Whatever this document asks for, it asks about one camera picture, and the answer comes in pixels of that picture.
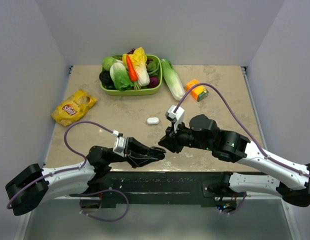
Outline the black earbud charging case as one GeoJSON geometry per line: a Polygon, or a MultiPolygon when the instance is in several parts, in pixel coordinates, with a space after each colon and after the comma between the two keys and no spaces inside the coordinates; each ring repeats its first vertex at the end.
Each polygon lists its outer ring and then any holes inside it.
{"type": "Polygon", "coordinates": [[[166,155],[166,150],[160,147],[152,146],[148,149],[147,155],[158,160],[163,160],[166,155]]]}

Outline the white earbud charging case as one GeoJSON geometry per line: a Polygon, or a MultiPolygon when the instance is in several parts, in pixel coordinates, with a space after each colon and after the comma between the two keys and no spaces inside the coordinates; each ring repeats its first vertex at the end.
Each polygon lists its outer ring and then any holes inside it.
{"type": "Polygon", "coordinates": [[[160,123],[160,119],[158,117],[149,117],[147,118],[146,123],[150,126],[158,125],[160,123]]]}

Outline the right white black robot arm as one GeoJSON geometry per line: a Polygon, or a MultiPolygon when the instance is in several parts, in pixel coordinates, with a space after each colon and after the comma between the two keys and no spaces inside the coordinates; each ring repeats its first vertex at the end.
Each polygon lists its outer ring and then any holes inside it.
{"type": "Polygon", "coordinates": [[[244,135],[220,129],[204,114],[193,117],[188,127],[183,122],[168,127],[158,144],[172,153],[180,153],[184,147],[210,151],[221,161],[261,171],[255,175],[231,173],[217,185],[222,196],[255,192],[281,197],[297,207],[310,205],[310,163],[301,165],[279,156],[272,162],[270,152],[244,135]]]}

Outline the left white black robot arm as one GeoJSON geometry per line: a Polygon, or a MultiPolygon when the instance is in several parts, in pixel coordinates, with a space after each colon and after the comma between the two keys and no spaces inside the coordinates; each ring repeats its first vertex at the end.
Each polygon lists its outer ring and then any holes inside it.
{"type": "Polygon", "coordinates": [[[120,136],[112,148],[91,147],[77,164],[55,168],[31,164],[6,184],[9,198],[6,207],[15,216],[21,216],[61,196],[94,196],[99,190],[96,180],[110,172],[112,163],[127,162],[136,169],[163,160],[165,154],[163,148],[148,147],[133,137],[120,136]]]}

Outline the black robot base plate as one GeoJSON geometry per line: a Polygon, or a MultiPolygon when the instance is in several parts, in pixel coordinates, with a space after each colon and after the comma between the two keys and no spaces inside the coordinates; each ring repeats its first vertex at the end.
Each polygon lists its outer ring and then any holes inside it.
{"type": "Polygon", "coordinates": [[[214,208],[222,201],[235,207],[245,196],[229,189],[230,172],[111,171],[88,183],[82,197],[99,197],[102,208],[117,204],[198,205],[214,208]]]}

